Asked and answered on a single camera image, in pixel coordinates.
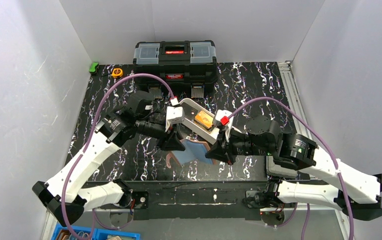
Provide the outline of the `white plastic card tray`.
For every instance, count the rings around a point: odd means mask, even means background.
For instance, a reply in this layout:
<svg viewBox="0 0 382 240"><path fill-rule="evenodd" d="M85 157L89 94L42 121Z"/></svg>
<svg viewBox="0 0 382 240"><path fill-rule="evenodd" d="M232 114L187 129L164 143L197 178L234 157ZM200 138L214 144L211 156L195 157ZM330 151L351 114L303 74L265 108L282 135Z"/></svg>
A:
<svg viewBox="0 0 382 240"><path fill-rule="evenodd" d="M214 125L214 115L190 98L182 99L179 104L184 110L182 124L213 145L219 133Z"/></svg>

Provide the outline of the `gold card stack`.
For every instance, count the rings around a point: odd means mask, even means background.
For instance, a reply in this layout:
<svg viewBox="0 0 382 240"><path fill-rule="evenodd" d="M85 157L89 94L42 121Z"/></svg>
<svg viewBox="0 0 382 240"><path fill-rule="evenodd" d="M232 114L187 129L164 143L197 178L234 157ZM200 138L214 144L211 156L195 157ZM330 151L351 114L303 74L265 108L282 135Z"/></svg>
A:
<svg viewBox="0 0 382 240"><path fill-rule="evenodd" d="M206 130L210 130L214 126L213 117L202 110L194 116L194 121Z"/></svg>

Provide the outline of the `brown leather card holder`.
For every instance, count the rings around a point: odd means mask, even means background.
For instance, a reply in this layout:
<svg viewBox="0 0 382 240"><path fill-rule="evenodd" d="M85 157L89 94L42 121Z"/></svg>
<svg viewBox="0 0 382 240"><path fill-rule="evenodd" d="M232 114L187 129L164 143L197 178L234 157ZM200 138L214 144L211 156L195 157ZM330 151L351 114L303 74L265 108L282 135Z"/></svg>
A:
<svg viewBox="0 0 382 240"><path fill-rule="evenodd" d="M185 146L184 151L173 150L166 156L166 166L169 169L172 168L172 163L184 165L192 161L199 161L208 165L216 164L214 159L205 156L210 150L210 146L206 141L182 139L181 142Z"/></svg>

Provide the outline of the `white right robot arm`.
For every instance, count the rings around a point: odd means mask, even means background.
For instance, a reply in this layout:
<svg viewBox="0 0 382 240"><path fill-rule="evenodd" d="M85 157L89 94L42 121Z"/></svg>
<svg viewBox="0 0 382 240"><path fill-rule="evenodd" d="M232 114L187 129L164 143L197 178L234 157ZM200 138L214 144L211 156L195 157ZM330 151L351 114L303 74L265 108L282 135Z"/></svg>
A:
<svg viewBox="0 0 382 240"><path fill-rule="evenodd" d="M245 132L233 129L232 119L224 114L215 117L214 125L219 133L207 158L232 165L237 156L271 156L283 168L322 181L306 184L274 177L264 190L243 198L248 207L306 203L334 208L362 221L382 217L382 173L368 175L333 160L315 141L298 133L284 133L276 121L263 115L250 118Z"/></svg>

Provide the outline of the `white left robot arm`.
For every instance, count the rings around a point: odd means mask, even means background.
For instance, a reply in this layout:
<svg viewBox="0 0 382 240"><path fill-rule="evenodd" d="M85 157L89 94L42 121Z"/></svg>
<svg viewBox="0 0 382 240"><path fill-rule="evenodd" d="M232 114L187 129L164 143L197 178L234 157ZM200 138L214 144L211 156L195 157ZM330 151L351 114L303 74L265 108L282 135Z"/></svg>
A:
<svg viewBox="0 0 382 240"><path fill-rule="evenodd" d="M76 222L84 212L104 205L130 208L133 190L121 180L84 188L93 173L136 134L158 140L163 151L184 151L176 124L185 114L177 98L166 109L164 123L150 121L155 99L145 91L133 93L127 103L109 112L90 131L91 136L81 150L55 176L38 181L32 187L42 204L66 227Z"/></svg>

